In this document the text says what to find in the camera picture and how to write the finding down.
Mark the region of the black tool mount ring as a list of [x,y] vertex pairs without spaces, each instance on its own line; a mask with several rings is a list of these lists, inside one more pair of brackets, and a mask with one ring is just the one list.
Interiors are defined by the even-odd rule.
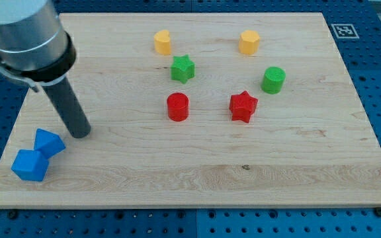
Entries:
[[0,74],[6,80],[16,85],[29,87],[36,93],[39,91],[37,84],[48,84],[59,78],[64,78],[75,63],[77,55],[70,35],[67,32],[65,33],[67,36],[67,47],[54,63],[32,71],[22,71],[8,66],[0,57]]

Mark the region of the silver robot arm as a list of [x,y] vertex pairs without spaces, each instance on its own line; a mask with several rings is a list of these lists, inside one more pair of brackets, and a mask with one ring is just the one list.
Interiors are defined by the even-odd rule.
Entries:
[[69,133],[84,138],[91,125],[67,79],[75,60],[51,0],[0,0],[0,74],[35,92],[43,89]]

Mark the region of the dark grey cylindrical probe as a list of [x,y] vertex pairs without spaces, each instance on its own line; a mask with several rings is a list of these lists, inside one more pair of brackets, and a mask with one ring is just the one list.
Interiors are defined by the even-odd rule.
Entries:
[[91,132],[91,125],[77,99],[68,78],[42,84],[62,122],[73,138],[84,138]]

